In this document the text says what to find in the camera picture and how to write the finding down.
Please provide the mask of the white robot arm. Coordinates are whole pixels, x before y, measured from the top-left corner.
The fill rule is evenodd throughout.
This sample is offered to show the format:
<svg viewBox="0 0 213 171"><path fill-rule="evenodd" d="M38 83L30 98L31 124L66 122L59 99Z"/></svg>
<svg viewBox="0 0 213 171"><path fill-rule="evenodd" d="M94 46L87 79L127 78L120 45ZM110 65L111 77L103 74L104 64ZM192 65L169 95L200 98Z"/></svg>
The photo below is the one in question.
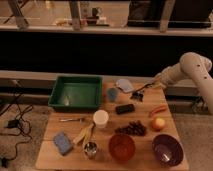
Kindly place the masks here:
<svg viewBox="0 0 213 171"><path fill-rule="evenodd" d="M209 74L211 68L210 59L195 52L187 52L180 57L177 64L158 73L154 81L166 88L183 79L191 79L206 102L209 112L213 114L213 78Z"/></svg>

